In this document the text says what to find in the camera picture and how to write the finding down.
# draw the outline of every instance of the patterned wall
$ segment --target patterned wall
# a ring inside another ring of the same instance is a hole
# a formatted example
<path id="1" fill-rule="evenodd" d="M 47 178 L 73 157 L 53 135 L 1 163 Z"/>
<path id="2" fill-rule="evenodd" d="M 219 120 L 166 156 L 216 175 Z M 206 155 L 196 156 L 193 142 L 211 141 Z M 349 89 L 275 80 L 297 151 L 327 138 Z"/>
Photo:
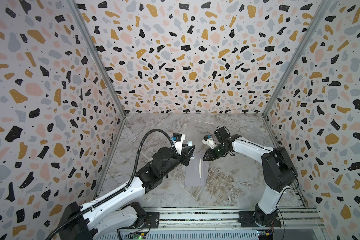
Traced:
<path id="1" fill-rule="evenodd" d="M 334 1 L 267 119 L 333 239 L 360 239 L 360 1 Z"/>
<path id="2" fill-rule="evenodd" d="M 320 0 L 77 0 L 126 112 L 259 113 Z"/>
<path id="3" fill-rule="evenodd" d="M 0 1 L 0 240 L 91 200 L 119 119 L 63 1 Z"/>

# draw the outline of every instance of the bottle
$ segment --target bottle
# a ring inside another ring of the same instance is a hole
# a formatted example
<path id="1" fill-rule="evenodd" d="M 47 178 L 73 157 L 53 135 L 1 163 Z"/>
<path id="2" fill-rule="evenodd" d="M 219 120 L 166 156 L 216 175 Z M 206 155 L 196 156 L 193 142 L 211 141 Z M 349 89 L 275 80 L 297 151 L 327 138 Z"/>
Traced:
<path id="1" fill-rule="evenodd" d="M 188 141 L 187 145 L 188 145 L 188 147 L 192 146 L 193 145 L 192 141 Z M 195 159 L 195 155 L 193 154 L 193 152 L 192 152 L 192 155 L 191 155 L 191 159 Z"/>

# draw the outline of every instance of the marble floor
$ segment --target marble floor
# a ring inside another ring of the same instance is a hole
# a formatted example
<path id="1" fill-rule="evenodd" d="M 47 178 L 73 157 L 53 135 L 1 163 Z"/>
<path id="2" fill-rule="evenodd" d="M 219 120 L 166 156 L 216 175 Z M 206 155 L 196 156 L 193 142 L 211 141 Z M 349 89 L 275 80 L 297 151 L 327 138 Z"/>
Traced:
<path id="1" fill-rule="evenodd" d="M 173 132 L 185 133 L 186 141 L 196 146 L 195 159 L 200 159 L 208 149 L 202 138 L 213 134 L 216 127 L 224 125 L 233 134 L 273 147 L 260 115 L 254 114 L 154 114 L 129 113 L 112 162 L 99 195 L 111 191 L 130 178 L 136 150 L 144 134 L 159 128 L 172 136 Z M 170 144 L 161 133 L 153 133 L 144 142 L 140 169 L 160 148 Z M 179 165 L 163 183 L 138 199 L 144 207 L 200 207 L 200 206 L 255 206 L 265 189 L 262 166 L 242 155 L 226 156 L 209 162 L 205 186 L 185 185 L 186 167 Z M 279 206 L 300 206 L 298 195 L 288 190 Z"/>

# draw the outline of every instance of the robotic arm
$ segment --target robotic arm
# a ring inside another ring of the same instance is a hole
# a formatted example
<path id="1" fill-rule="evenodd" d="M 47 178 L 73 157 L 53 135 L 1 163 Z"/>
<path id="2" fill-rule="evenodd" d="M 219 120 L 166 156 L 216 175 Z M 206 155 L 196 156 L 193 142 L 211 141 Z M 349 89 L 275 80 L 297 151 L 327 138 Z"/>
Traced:
<path id="1" fill-rule="evenodd" d="M 168 177 L 168 173 L 179 164 L 189 165 L 195 146 L 183 144 L 184 140 L 185 134 L 174 133 L 170 138 L 172 147 L 160 148 L 153 155 L 152 161 L 136 172 L 130 184 L 126 182 L 81 206 L 78 206 L 77 202 L 68 205 L 59 222 L 59 226 L 64 225 L 59 232 L 61 240 L 92 240 L 115 229 L 129 226 L 139 228 L 143 225 L 146 212 L 138 202 L 133 201 L 161 184 L 163 177 Z M 77 215 L 81 216 L 72 221 L 72 217 Z"/>
<path id="2" fill-rule="evenodd" d="M 220 144 L 215 144 L 210 135 L 203 138 L 203 144 L 211 148 L 206 151 L 204 161 L 214 161 L 235 151 L 253 158 L 263 166 L 267 186 L 261 200 L 255 206 L 253 221 L 259 226 L 265 226 L 276 214 L 277 204 L 284 190 L 297 179 L 297 171 L 287 151 L 283 147 L 262 146 L 237 134 L 231 136 L 225 127 L 218 128 L 214 133 Z"/>

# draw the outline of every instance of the terrazzo pattern wall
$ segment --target terrazzo pattern wall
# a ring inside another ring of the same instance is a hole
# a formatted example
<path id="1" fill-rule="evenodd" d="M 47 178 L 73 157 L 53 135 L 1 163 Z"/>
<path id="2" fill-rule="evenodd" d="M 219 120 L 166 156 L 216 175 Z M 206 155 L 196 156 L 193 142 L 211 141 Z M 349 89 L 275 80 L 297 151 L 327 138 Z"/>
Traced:
<path id="1" fill-rule="evenodd" d="M 77 0 L 126 112 L 259 113 L 320 0 Z"/>
<path id="2" fill-rule="evenodd" d="M 63 1 L 0 1 L 0 240 L 94 196 L 119 119 Z"/>
<path id="3" fill-rule="evenodd" d="M 360 240 L 360 1 L 334 1 L 266 117 L 332 239 Z"/>

